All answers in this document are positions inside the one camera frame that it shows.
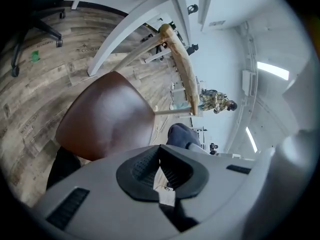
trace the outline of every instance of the chair base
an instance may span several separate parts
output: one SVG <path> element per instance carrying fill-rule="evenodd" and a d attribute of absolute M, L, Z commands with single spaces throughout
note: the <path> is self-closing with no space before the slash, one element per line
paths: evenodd
<path fill-rule="evenodd" d="M 19 33 L 16 45 L 13 50 L 12 60 L 11 60 L 11 67 L 12 67 L 11 75 L 13 77 L 17 77 L 19 75 L 19 66 L 17 65 L 17 59 L 18 59 L 19 51 L 21 50 L 21 46 L 24 42 L 24 39 L 25 39 L 29 29 L 32 29 L 33 27 L 35 27 L 39 30 L 42 30 L 42 31 L 56 37 L 57 38 L 56 47 L 62 47 L 63 40 L 62 40 L 61 33 L 59 33 L 54 28 L 52 28 L 51 26 L 49 26 L 48 24 L 46 24 L 42 20 L 40 20 L 44 17 L 50 16 L 50 15 L 53 15 L 56 13 L 60 13 L 59 14 L 60 19 L 64 19 L 66 17 L 66 13 L 65 13 L 64 8 L 36 12 L 34 15 L 32 15 L 30 17 L 30 21 L 29 21 L 28 25 Z"/>

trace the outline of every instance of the white table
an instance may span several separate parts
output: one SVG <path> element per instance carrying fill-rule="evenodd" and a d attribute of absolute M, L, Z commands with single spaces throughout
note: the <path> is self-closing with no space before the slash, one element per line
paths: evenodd
<path fill-rule="evenodd" d="M 75 10 L 77 8 L 79 1 L 92 2 L 92 0 L 74 0 L 72 9 Z M 143 0 L 129 0 L 129 2 L 132 4 L 137 4 L 140 1 Z M 102 1 L 96 1 L 94 3 L 103 4 Z M 189 44 L 191 44 L 191 31 L 186 0 L 145 0 L 136 7 L 132 8 L 128 15 L 105 39 L 89 66 L 87 71 L 89 76 L 93 76 L 97 73 L 102 63 L 128 35 L 130 35 L 142 24 L 147 23 L 157 15 L 164 13 L 169 15 L 170 19 L 176 25 L 183 42 L 186 46 L 189 46 Z"/>

